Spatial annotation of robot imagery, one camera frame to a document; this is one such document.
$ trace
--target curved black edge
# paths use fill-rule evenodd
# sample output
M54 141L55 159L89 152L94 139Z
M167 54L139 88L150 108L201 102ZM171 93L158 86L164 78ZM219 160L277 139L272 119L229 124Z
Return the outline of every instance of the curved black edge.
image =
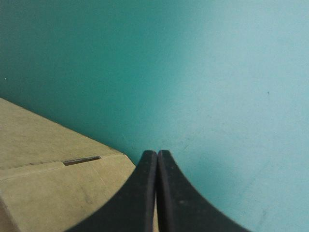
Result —
M152 232L157 155L145 151L119 191L67 232Z
M204 199L166 150L158 154L156 193L160 232L248 232Z

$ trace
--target cardboard box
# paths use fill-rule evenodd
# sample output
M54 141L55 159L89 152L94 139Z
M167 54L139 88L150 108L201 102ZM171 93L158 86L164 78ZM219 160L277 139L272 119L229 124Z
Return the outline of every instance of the cardboard box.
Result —
M0 99L1 232L64 231L104 205L134 168L121 152Z

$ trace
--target wall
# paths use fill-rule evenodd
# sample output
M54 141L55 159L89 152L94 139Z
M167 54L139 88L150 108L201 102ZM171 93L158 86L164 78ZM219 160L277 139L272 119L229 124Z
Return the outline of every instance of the wall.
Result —
M1 1L0 96L173 152L254 231L309 229L307 1Z

